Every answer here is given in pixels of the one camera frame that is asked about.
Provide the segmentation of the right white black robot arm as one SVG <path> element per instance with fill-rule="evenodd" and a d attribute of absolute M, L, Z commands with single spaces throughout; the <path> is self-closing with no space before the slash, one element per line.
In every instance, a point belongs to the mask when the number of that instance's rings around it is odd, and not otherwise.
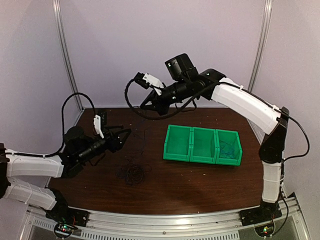
<path fill-rule="evenodd" d="M 175 81 L 169 86 L 149 73 L 137 73 L 134 77 L 141 87 L 152 88 L 141 109 L 155 111 L 163 118 L 172 104 L 203 97 L 232 109 L 264 132 L 258 151 L 263 164 L 263 190 L 256 216 L 261 221 L 268 220 L 276 212 L 280 194 L 289 111 L 253 96 L 217 70 L 209 68 L 199 73 L 186 53 L 167 60 L 165 65 Z"/>

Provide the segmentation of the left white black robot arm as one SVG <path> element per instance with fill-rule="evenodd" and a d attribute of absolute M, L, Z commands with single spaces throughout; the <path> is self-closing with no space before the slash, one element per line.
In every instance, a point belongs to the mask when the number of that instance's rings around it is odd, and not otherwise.
<path fill-rule="evenodd" d="M 52 211 L 61 222 L 67 222 L 72 218 L 72 211 L 59 192 L 35 186 L 17 177 L 73 178 L 95 157 L 106 151 L 115 153 L 121 150 L 131 132 L 131 129 L 125 129 L 122 125 L 107 126 L 101 134 L 90 137 L 85 135 L 82 127 L 74 126 L 63 136 L 63 152 L 46 156 L 14 152 L 1 145 L 0 196 Z"/>

